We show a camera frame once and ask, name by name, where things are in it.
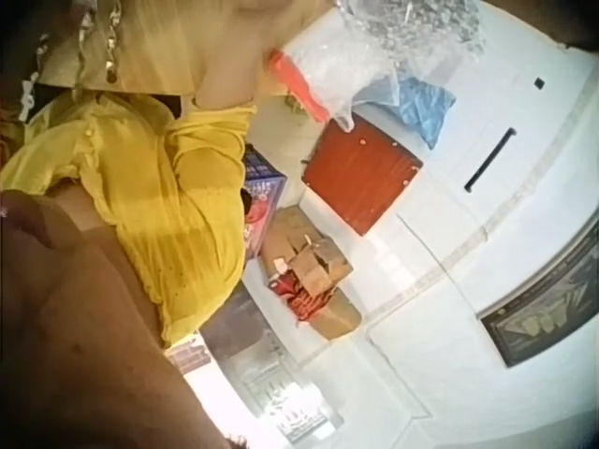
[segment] white floor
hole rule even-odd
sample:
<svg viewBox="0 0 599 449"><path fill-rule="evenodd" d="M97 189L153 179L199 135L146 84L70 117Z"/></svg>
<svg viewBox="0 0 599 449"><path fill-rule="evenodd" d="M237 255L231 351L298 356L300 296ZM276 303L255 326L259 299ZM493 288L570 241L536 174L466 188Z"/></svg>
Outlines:
<svg viewBox="0 0 599 449"><path fill-rule="evenodd" d="M269 97L258 103L247 140L287 176L279 207L300 202L305 191L301 175L323 129L324 125L294 113L282 97Z"/></svg>

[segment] yellow garment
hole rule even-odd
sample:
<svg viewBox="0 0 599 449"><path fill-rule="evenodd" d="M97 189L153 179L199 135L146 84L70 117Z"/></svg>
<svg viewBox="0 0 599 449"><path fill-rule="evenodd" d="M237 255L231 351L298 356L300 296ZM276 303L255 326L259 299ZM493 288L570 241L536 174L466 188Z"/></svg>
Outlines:
<svg viewBox="0 0 599 449"><path fill-rule="evenodd" d="M149 96L65 94L27 126L0 188L43 195L78 179L119 241L171 345L223 304L244 263L243 138L254 108L174 121Z"/></svg>

